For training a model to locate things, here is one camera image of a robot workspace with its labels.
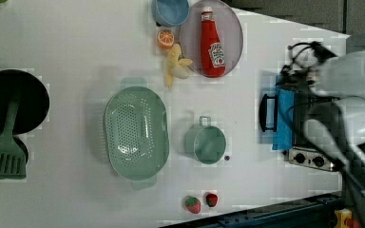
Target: blue bowl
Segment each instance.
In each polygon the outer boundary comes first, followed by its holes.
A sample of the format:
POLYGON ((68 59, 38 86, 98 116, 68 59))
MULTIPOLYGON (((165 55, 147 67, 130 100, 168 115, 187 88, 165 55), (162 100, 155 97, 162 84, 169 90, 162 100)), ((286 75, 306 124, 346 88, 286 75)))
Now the blue bowl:
POLYGON ((155 21, 162 26, 179 26, 188 18, 188 0, 153 0, 152 13, 155 21))

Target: strawberry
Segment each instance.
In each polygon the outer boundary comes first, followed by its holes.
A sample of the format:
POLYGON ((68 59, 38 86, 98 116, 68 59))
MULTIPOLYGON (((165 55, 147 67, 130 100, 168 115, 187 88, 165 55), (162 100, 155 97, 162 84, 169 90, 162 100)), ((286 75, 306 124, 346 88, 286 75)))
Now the strawberry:
POLYGON ((185 200, 185 207, 192 214, 198 214, 201 211, 201 203, 194 197, 188 197, 185 200))
POLYGON ((218 196, 216 196, 213 193, 209 193, 206 195, 206 204, 208 204, 209 207, 214 207, 218 203, 218 196))

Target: black knob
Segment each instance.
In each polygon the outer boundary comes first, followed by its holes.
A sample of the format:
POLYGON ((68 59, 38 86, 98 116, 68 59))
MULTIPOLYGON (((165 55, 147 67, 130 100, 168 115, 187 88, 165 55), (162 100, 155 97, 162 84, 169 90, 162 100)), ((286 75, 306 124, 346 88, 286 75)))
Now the black knob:
POLYGON ((304 161, 306 160, 306 157, 304 157, 303 154, 296 154, 295 160, 298 163, 304 163, 304 161))
POLYGON ((316 165, 316 167, 320 168, 322 165, 324 165, 325 161, 323 158, 318 156, 313 159, 313 163, 316 165))

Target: ketchup bottle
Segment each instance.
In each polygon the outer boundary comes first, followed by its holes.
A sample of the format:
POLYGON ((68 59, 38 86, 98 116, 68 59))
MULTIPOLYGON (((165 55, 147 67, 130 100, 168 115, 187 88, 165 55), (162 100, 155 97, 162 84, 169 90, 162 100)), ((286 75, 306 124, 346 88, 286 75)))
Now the ketchup bottle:
POLYGON ((218 78, 226 70, 221 40, 211 7, 204 7, 202 10, 201 58, 202 72, 207 77, 218 78))

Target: white table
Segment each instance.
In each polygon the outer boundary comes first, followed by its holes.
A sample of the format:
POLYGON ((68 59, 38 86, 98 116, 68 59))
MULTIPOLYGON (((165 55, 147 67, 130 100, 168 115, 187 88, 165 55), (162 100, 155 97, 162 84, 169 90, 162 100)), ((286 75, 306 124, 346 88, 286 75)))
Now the white table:
POLYGON ((48 87, 50 111, 22 136, 27 180, 0 180, 0 228, 156 227, 335 192, 336 173, 293 166, 259 144, 260 77, 273 78, 298 41, 345 53, 347 36, 236 10, 244 51, 229 75, 194 75, 163 86, 150 0, 9 1, 0 8, 0 68, 23 68, 48 87), (154 187, 135 191, 106 157, 102 118, 124 77, 145 76, 167 108, 170 156, 154 187), (205 166, 183 154, 183 134, 201 115, 228 137, 231 161, 205 166), (215 191, 215 209, 183 208, 215 191))

